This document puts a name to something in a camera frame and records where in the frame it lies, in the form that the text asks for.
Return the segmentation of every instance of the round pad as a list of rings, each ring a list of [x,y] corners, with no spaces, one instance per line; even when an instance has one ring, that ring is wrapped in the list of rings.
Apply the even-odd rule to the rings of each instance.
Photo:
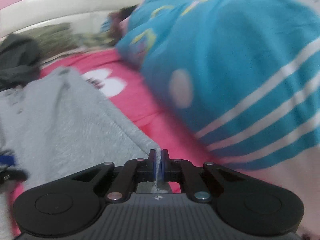
[[[40,237],[68,236],[89,226],[100,211],[99,198],[85,188],[49,192],[38,187],[17,198],[13,213],[21,229]]]
[[[47,194],[36,201],[36,209],[48,215],[63,213],[72,207],[72,198],[66,194]]]
[[[274,236],[296,230],[304,212],[301,200],[285,189],[270,192],[272,195],[225,192],[217,200],[217,211],[227,224],[250,235]]]
[[[281,208],[281,201],[268,194],[251,194],[244,199],[244,205],[257,214],[267,215],[277,212]]]

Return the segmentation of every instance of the gray fleece blanket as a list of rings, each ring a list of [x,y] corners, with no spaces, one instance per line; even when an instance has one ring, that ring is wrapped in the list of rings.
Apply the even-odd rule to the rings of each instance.
[[[58,68],[23,90],[1,92],[0,129],[0,150],[14,150],[18,167],[29,173],[26,189],[102,162],[119,166],[147,158],[150,149],[160,151],[71,68]],[[158,191],[153,183],[139,187],[139,192]],[[0,208],[0,225],[6,212]]]

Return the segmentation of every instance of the dark hair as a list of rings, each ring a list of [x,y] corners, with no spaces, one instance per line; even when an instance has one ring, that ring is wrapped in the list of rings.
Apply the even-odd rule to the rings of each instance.
[[[120,10],[120,20],[123,21],[124,19],[126,19],[127,17],[130,16],[130,14],[132,14],[132,12],[138,7],[138,5],[135,6],[130,6],[130,7],[126,7],[126,8],[122,8]]]

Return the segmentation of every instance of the striped teal fabric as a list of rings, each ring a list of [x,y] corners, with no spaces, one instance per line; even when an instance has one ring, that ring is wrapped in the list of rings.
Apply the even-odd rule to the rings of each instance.
[[[117,49],[230,168],[319,147],[320,18],[295,0],[146,0]]]

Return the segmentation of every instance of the metal screw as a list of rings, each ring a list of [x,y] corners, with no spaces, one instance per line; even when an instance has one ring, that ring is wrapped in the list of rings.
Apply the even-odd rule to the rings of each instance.
[[[199,200],[206,200],[210,197],[210,194],[205,191],[198,191],[195,193],[195,197],[196,199],[199,199]]]
[[[122,194],[120,192],[111,192],[107,195],[107,198],[111,200],[119,200],[122,198]]]

